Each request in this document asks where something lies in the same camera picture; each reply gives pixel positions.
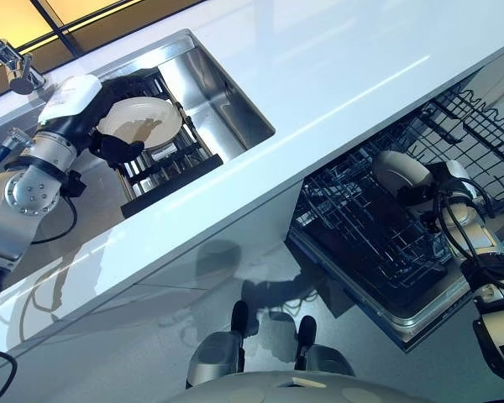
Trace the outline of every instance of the sink basin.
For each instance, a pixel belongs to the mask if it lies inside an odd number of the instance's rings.
[[[260,111],[188,30],[135,51],[92,74],[105,81],[153,68],[158,68],[173,97],[192,119],[200,141],[211,154],[218,155],[223,164],[274,134],[274,128]],[[25,108],[21,113],[12,113],[14,118],[0,122],[0,143],[11,127],[33,132],[43,106],[41,103],[29,110]],[[86,151],[72,168],[82,174],[87,184],[84,194],[73,200],[79,215],[75,230],[52,243],[30,247],[8,277],[6,286],[74,252],[87,240],[124,220],[120,207],[129,199],[116,172]],[[68,206],[60,202],[43,220],[36,238],[62,232],[71,219]]]

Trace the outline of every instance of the dishwasher lower rack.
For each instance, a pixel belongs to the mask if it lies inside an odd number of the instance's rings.
[[[371,174],[384,149],[423,164],[458,160],[504,207],[504,118],[460,85],[303,182],[290,238],[404,350],[469,300],[442,235],[429,234]]]

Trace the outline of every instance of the dishwasher rack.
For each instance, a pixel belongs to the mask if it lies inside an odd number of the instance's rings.
[[[337,261],[364,268],[362,280],[372,287],[407,289],[444,270],[449,251],[442,235],[429,234],[371,174],[385,149],[423,164],[458,160],[504,207],[504,118],[458,84],[305,179],[297,226],[328,228]]]

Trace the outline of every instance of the kitchen faucet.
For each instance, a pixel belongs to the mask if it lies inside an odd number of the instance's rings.
[[[32,66],[30,53],[21,55],[9,42],[0,39],[0,63],[6,67],[9,87],[18,94],[28,95],[41,88],[45,78]]]

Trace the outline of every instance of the dish rack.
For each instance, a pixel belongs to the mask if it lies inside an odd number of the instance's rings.
[[[371,161],[385,149],[424,165],[458,160],[501,208],[504,118],[458,84],[305,179],[297,226],[320,222],[333,232],[337,261],[365,273],[361,280],[372,287],[409,288],[445,270],[449,251],[441,234],[428,233],[371,174]]]
[[[181,115],[182,125],[168,144],[158,149],[145,149],[136,159],[113,166],[129,200],[121,206],[125,218],[223,164],[220,156],[213,155],[203,143],[158,68],[141,73],[142,80],[136,82],[126,97],[156,97],[171,102]]]

